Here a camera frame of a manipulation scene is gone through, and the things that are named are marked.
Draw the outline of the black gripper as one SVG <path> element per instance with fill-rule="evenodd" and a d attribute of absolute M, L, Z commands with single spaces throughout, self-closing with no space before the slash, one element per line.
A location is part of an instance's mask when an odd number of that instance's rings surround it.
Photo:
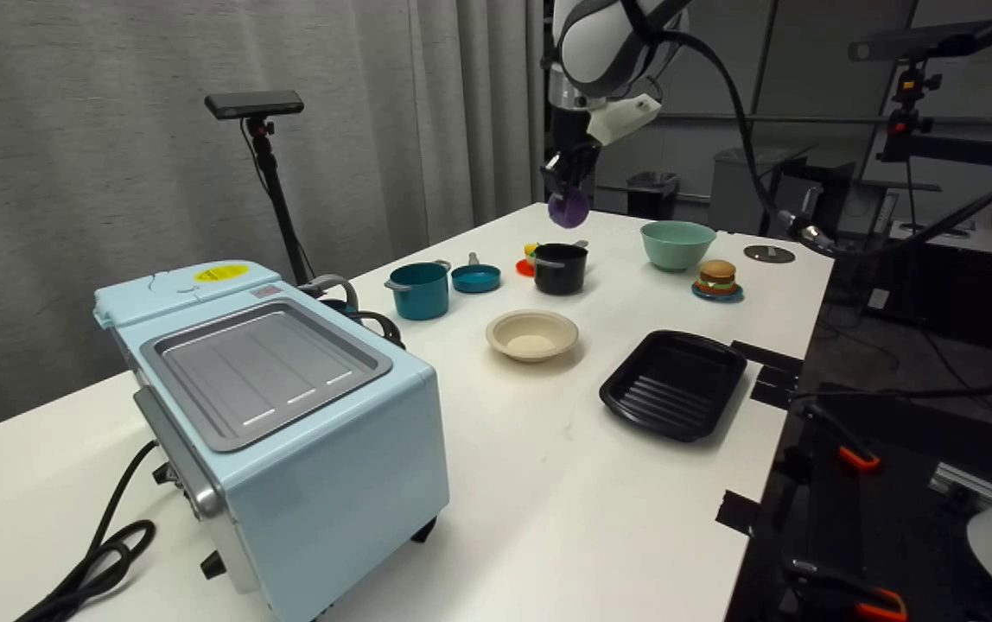
<path fill-rule="evenodd" d="M 587 110 L 565 110 L 552 107 L 547 119 L 547 183 L 549 201 L 565 195 L 565 177 L 561 172 L 584 172 L 579 178 L 579 195 L 594 195 L 594 161 L 601 146 L 587 133 Z"/>

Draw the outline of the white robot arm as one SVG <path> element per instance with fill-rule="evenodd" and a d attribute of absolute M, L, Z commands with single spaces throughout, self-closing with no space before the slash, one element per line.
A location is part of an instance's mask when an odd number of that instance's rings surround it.
<path fill-rule="evenodd" d="M 660 69 L 693 0 L 552 0 L 547 49 L 549 207 L 574 222 L 593 207 L 593 172 L 607 146 L 660 115 L 635 84 Z"/>

